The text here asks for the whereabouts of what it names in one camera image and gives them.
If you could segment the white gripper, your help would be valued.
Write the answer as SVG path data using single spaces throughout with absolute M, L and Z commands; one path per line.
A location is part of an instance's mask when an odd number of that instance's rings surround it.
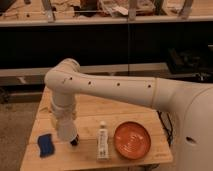
M 58 127 L 61 119 L 76 119 L 76 103 L 72 103 L 69 106 L 60 107 L 54 102 L 50 103 L 50 110 L 52 113 L 51 122 L 54 128 Z

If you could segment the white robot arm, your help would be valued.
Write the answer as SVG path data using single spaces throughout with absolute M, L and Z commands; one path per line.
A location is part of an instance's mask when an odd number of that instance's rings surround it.
M 44 82 L 52 91 L 51 109 L 60 139 L 71 142 L 77 137 L 77 94 L 117 100 L 176 116 L 175 161 L 166 171 L 213 171 L 213 83 L 88 75 L 80 72 L 79 63 L 72 58 L 50 69 Z

